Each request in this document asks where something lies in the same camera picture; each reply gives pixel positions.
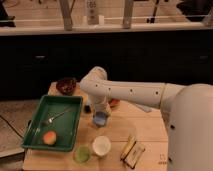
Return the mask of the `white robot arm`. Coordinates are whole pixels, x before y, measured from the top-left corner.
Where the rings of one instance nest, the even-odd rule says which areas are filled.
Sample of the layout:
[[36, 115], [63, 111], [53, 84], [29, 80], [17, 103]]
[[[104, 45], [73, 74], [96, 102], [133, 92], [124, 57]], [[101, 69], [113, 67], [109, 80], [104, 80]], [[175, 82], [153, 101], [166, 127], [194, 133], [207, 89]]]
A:
[[101, 67], [80, 81], [97, 109], [115, 98], [170, 116], [167, 171], [213, 171], [213, 85], [109, 81]]

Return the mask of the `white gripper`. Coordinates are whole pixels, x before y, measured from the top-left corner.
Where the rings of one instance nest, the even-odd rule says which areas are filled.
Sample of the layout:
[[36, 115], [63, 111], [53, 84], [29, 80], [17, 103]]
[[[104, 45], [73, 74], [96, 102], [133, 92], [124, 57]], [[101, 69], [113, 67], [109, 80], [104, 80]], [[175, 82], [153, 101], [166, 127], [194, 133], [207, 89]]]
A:
[[96, 112], [111, 113], [111, 109], [106, 97], [91, 97], [91, 103]]

